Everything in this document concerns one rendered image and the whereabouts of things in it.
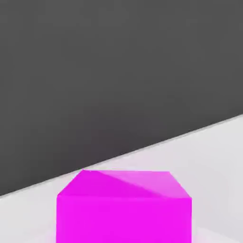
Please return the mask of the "small magenta cube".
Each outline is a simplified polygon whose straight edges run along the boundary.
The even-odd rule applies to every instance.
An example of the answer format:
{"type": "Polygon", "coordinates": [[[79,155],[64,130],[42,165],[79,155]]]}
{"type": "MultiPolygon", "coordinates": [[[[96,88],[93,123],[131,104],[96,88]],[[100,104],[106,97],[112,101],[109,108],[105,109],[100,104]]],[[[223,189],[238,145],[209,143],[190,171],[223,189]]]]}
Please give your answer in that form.
{"type": "Polygon", "coordinates": [[[57,195],[56,243],[192,243],[192,198],[167,171],[82,170],[57,195]]]}

